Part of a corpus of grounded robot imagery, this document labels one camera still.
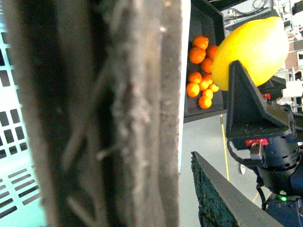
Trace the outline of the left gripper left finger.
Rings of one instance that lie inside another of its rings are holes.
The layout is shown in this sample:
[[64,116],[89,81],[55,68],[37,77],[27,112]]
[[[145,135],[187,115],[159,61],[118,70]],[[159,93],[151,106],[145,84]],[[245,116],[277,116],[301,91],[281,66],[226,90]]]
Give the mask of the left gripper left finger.
[[178,227],[191,2],[4,0],[50,227]]

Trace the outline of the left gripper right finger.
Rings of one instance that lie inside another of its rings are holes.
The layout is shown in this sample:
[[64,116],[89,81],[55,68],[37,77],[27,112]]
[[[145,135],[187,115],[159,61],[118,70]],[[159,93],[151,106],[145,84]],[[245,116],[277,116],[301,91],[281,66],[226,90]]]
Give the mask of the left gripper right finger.
[[191,169],[202,227],[281,227],[247,199],[198,152],[191,153]]

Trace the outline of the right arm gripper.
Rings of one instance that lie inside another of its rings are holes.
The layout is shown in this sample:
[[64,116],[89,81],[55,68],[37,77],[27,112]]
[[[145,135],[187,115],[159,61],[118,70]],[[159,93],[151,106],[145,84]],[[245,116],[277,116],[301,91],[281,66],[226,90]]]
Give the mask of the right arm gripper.
[[303,195],[303,134],[290,111],[267,103],[239,60],[229,65],[226,135],[230,155],[279,195]]

